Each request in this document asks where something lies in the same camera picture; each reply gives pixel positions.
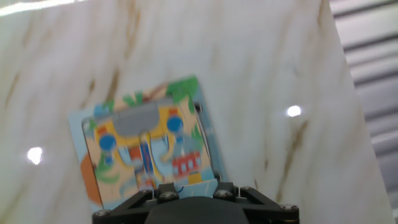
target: screw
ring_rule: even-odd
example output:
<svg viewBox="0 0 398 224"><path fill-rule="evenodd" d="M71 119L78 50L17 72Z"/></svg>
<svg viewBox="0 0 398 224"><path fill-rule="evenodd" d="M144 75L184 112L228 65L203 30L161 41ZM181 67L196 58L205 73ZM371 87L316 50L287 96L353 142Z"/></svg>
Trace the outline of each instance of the screw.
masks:
<svg viewBox="0 0 398 224"><path fill-rule="evenodd" d="M152 191L151 191L151 190L148 190L148 189L141 190L141 192L144 193L144 194L152 193Z"/></svg>
<svg viewBox="0 0 398 224"><path fill-rule="evenodd" d="M170 198L174 198L175 196L177 196L177 194L174 192L164 192L159 197L165 198L165 199L170 199Z"/></svg>
<svg viewBox="0 0 398 224"><path fill-rule="evenodd" d="M226 190L217 190L216 195L219 197L230 197L232 194Z"/></svg>
<svg viewBox="0 0 398 224"><path fill-rule="evenodd" d="M242 187L242 190L253 190L253 188L252 188L252 187L245 186L245 187Z"/></svg>
<svg viewBox="0 0 398 224"><path fill-rule="evenodd" d="M109 209L101 209L101 210L96 211L95 215L102 217L105 215L109 215L110 213L111 213L111 210L109 210Z"/></svg>
<svg viewBox="0 0 398 224"><path fill-rule="evenodd" d="M200 113L200 112L201 112L201 104L198 103L198 102L194 102L193 105L195 106L196 111L197 111L198 113Z"/></svg>
<svg viewBox="0 0 398 224"><path fill-rule="evenodd" d="M239 195L239 187L234 186L234 194Z"/></svg>
<svg viewBox="0 0 398 224"><path fill-rule="evenodd" d="M221 174L220 173L214 173L214 178L217 179L217 182L221 182L222 178L221 178Z"/></svg>
<svg viewBox="0 0 398 224"><path fill-rule="evenodd" d="M285 211L294 211L298 209L296 205L289 205L289 204L280 205L280 208Z"/></svg>

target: orange edge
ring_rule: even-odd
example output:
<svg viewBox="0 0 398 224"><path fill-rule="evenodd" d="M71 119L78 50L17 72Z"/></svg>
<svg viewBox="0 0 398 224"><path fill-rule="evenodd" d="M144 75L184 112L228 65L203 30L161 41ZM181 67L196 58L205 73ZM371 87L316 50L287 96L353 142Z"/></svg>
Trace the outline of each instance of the orange edge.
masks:
<svg viewBox="0 0 398 224"><path fill-rule="evenodd" d="M103 207L100 190L98 188L97 181L95 178L93 164L88 154L86 154L86 156L81 161L80 170L83 176L83 181L86 186L88 198L96 205Z"/></svg>

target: blue circle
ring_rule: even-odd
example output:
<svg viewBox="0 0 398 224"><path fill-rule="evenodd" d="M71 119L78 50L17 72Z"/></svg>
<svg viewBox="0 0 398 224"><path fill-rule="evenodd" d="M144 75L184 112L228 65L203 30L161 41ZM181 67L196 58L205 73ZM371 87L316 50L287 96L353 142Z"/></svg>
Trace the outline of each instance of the blue circle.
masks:
<svg viewBox="0 0 398 224"><path fill-rule="evenodd" d="M176 141L177 143L182 143L182 142L184 142L184 136L176 136L176 137L175 137L175 141Z"/></svg>
<svg viewBox="0 0 398 224"><path fill-rule="evenodd" d="M173 116L169 118L169 120L167 121L167 129L169 129L169 131L173 133L180 132L182 128L183 128L183 123L181 118L179 118L178 116Z"/></svg>
<svg viewBox="0 0 398 224"><path fill-rule="evenodd" d="M112 151L116 146L116 139L112 135L106 134L99 139L99 146L104 151Z"/></svg>

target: colorful puzzle card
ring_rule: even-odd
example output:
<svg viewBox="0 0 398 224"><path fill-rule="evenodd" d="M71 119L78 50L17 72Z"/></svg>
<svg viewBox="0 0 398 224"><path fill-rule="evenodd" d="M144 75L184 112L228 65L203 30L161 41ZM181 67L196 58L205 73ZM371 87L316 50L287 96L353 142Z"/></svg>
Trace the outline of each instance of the colorful puzzle card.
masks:
<svg viewBox="0 0 398 224"><path fill-rule="evenodd" d="M170 182L180 195L209 195L214 173L224 176L196 77L73 113L69 121L93 210Z"/></svg>

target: marble surface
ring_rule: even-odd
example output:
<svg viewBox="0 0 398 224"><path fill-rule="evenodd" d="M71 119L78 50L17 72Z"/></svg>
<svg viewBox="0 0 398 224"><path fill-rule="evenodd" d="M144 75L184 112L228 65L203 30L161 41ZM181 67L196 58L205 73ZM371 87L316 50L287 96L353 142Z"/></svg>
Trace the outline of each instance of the marble surface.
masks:
<svg viewBox="0 0 398 224"><path fill-rule="evenodd" d="M326 0L92 0L1 16L0 223L90 223L67 115L189 73L236 185L298 205L302 223L394 223Z"/></svg>

